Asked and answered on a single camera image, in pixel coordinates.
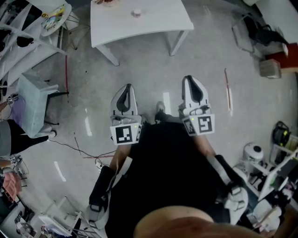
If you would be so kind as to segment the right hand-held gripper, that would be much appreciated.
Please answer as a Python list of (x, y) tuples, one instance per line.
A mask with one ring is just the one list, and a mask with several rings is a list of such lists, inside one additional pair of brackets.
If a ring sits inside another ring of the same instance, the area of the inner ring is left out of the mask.
[(204, 85), (195, 77), (187, 75), (182, 81), (182, 99), (179, 116), (189, 136), (201, 136), (215, 132), (215, 115), (211, 113), (209, 95)]

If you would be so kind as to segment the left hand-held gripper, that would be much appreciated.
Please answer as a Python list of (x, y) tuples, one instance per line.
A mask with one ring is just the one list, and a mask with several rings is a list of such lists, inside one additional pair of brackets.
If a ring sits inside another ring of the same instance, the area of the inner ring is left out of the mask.
[(115, 145), (131, 145), (139, 142), (142, 130), (142, 117), (138, 114), (135, 91), (131, 84), (118, 90), (111, 101), (110, 127)]

